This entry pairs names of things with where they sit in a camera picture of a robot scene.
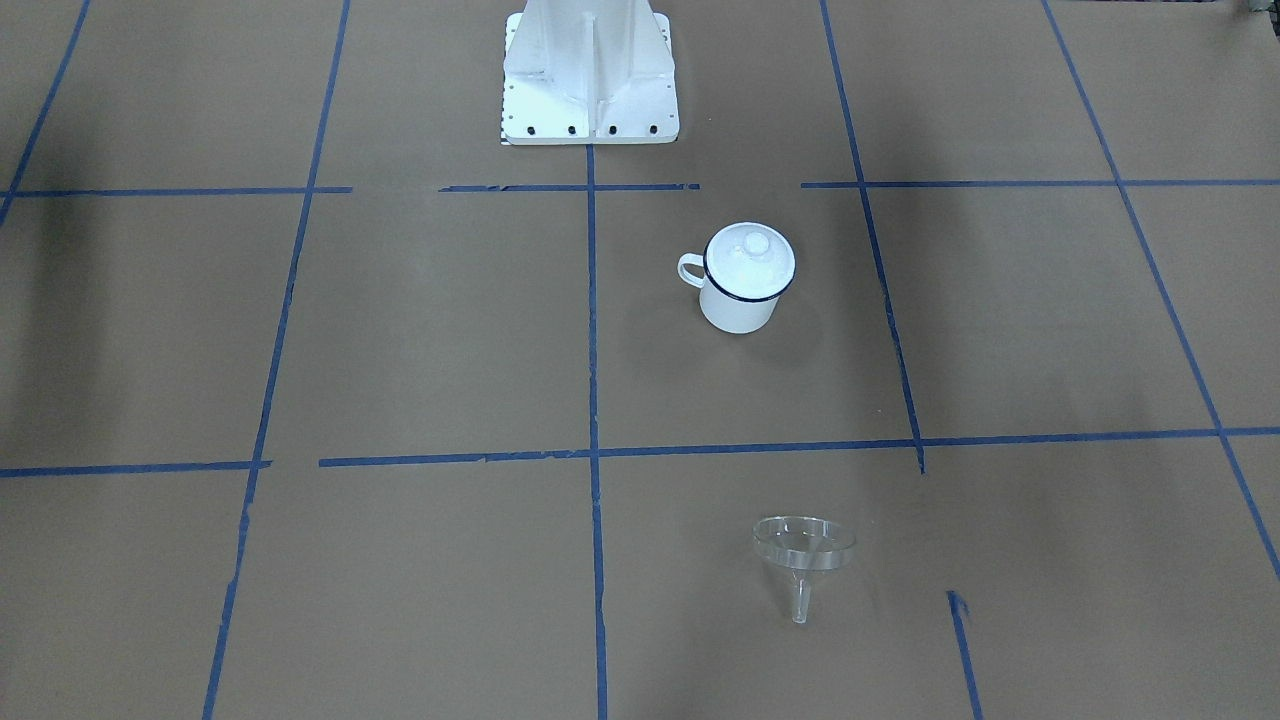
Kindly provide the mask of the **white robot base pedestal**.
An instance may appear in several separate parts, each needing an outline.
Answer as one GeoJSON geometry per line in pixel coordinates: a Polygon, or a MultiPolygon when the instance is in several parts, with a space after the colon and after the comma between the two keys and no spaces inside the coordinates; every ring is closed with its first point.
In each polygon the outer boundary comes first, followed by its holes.
{"type": "Polygon", "coordinates": [[[672,28],[649,1],[527,1],[506,18],[503,72],[502,143],[678,138],[672,28]]]}

